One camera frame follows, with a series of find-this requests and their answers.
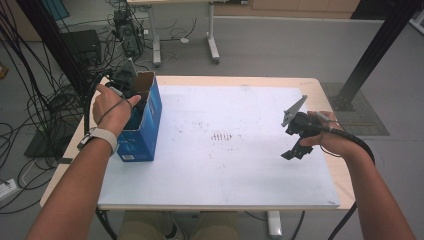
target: blue box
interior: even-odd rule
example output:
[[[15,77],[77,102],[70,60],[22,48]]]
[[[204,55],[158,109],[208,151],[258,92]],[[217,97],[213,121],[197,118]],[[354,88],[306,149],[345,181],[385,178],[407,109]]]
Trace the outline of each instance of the blue box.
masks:
[[[142,100],[143,97],[147,98],[147,102],[142,113],[137,111],[137,108],[133,109],[130,121],[118,137],[117,153],[124,162],[153,161],[162,113],[162,101],[155,73],[138,73],[131,89],[138,92]]]

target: hand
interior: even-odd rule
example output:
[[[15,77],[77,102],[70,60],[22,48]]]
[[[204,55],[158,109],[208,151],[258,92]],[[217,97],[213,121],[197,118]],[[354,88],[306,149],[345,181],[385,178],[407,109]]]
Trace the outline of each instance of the hand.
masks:
[[[337,123],[336,116],[332,112],[320,112],[326,116],[329,121],[324,121],[322,118],[317,116],[315,111],[308,111],[308,115],[317,117],[323,126],[327,126],[334,129],[343,130],[343,128]],[[321,145],[328,151],[340,155],[342,157],[350,155],[357,151],[358,145],[340,137],[336,134],[321,132],[321,134],[313,137],[302,139],[300,142],[302,146],[314,146]]]
[[[96,97],[93,104],[94,121],[99,128],[108,130],[118,137],[130,119],[132,108],[141,97],[135,95],[127,100],[122,99],[113,90],[102,84],[98,84],[96,90],[100,92],[100,95]]]

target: gray floor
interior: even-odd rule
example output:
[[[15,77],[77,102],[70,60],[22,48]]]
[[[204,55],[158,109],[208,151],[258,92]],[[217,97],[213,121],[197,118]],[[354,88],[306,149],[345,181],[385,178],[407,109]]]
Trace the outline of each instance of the gray floor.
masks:
[[[221,56],[217,65],[210,59],[205,40],[207,21],[199,19],[189,43],[162,43],[163,50],[172,51],[176,57],[169,58],[155,71],[159,77],[312,77],[322,82],[344,82],[380,26],[381,22],[371,21],[216,18],[215,38]],[[39,44],[31,46],[42,53]],[[0,48],[0,54],[0,60],[12,66],[3,48]],[[390,133],[390,136],[364,139],[373,149],[377,167],[418,239],[424,239],[424,209],[421,207],[424,202],[421,190],[424,185],[421,176],[424,171],[421,152],[424,149],[424,114],[420,104],[424,102],[423,62],[424,36],[408,25],[362,87],[362,92]],[[151,68],[150,63],[143,64]],[[41,86],[46,84],[43,79],[37,81]],[[17,127],[27,118],[28,94],[13,69],[5,80],[0,81],[0,86],[0,122]],[[29,161],[23,152],[34,133],[34,127],[20,132],[7,164],[0,169],[2,179],[16,178],[18,171]],[[36,174],[36,170],[31,170],[27,178]],[[43,191],[44,187],[24,192],[13,205],[0,212],[27,206],[37,201]],[[0,239],[23,239],[39,210],[36,204],[23,212],[0,215]],[[253,214],[264,217],[262,212]],[[294,232],[300,214],[301,211],[296,210],[281,213],[284,239],[289,239]],[[307,211],[298,239],[326,239],[343,215],[344,212],[334,210]],[[181,227],[189,233],[196,223],[196,213],[181,212],[176,216]],[[110,219],[117,231],[122,212],[111,212]],[[266,223],[245,213],[240,213],[239,232],[241,239],[268,239]],[[355,214],[337,239],[361,238]],[[89,239],[108,239],[97,219],[93,220]]]

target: white desk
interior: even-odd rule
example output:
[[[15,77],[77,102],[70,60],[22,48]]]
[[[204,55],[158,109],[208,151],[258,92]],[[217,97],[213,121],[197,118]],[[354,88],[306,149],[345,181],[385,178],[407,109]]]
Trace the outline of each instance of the white desk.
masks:
[[[213,14],[214,14],[214,4],[211,0],[128,0],[130,5],[142,5],[145,6],[147,13],[149,15],[149,21],[151,26],[151,31],[153,35],[153,65],[159,67],[161,64],[161,55],[160,55],[160,39],[159,35],[156,32],[156,18],[155,18],[155,5],[162,4],[195,4],[195,3],[205,3],[209,6],[209,31],[206,33],[206,39],[208,40],[209,48],[212,54],[212,59],[219,63],[219,53],[218,48],[216,47],[215,38],[213,35]]]
[[[321,89],[321,86],[319,82],[315,79],[295,79],[295,78],[249,78],[249,77],[198,77],[198,76],[158,76],[157,77],[159,86],[167,86],[167,85],[200,85],[200,86],[265,86],[265,87],[282,87],[282,88],[299,88],[302,94],[306,94],[309,96],[306,106],[308,109],[311,110],[327,110],[331,111],[331,108],[328,104],[328,101],[324,95],[324,92]],[[78,128],[77,132],[74,135],[74,138],[72,139],[64,157],[67,158],[73,158],[77,154],[76,145],[79,142],[79,140],[82,138],[82,124]],[[286,147],[281,147],[281,153],[284,152]],[[350,176],[347,171],[347,168],[345,166],[345,163],[341,159],[334,158],[332,156],[326,155],[325,160],[327,161],[328,168],[330,170],[331,176],[334,180],[335,186],[336,186],[336,192],[340,199],[340,206],[338,209],[348,209],[351,207],[353,201],[354,201],[354,195],[352,186],[350,183]],[[297,160],[293,159],[291,162],[296,164],[296,162],[299,161],[307,161],[306,158],[303,160]],[[41,200],[41,204],[43,205],[50,195],[53,188],[56,186],[57,182],[63,175],[63,173],[66,171],[68,165],[61,164],[56,172],[55,175],[50,182],[45,194],[43,195],[43,198]],[[155,178],[157,181],[161,181],[161,177],[158,176]],[[137,184],[134,185],[135,188],[143,188],[143,184]],[[102,194],[114,194],[112,192],[103,192]],[[99,200],[99,203],[101,203],[103,197],[105,195],[101,196],[101,199]],[[232,203],[228,203],[227,205],[221,205],[221,206],[213,206],[213,205],[203,205],[199,204],[200,202],[195,202],[193,200],[192,204],[188,205],[179,205],[179,204],[170,204],[169,202],[167,205],[163,204],[134,204],[134,202],[126,201],[122,202],[122,204],[101,204],[99,207],[101,209],[138,209],[138,210],[153,210],[153,209],[161,209],[161,210],[219,210],[219,209],[238,209],[238,210],[283,210],[283,209],[293,209],[296,208],[295,206],[284,206],[284,205],[278,205],[278,204],[264,204],[264,205],[232,205]],[[325,206],[299,206],[298,208],[301,209],[324,209]]]

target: black pole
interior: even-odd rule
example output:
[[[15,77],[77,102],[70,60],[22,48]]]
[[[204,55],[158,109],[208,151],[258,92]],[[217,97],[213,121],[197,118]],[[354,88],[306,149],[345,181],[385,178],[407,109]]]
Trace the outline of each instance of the black pole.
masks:
[[[351,105],[353,98],[408,24],[420,3],[421,0],[399,0],[397,2],[338,95],[329,98],[335,111],[354,110]]]
[[[43,5],[42,0],[16,0],[16,2],[46,44],[77,94],[84,99],[89,89],[88,80],[63,41],[59,27]]]

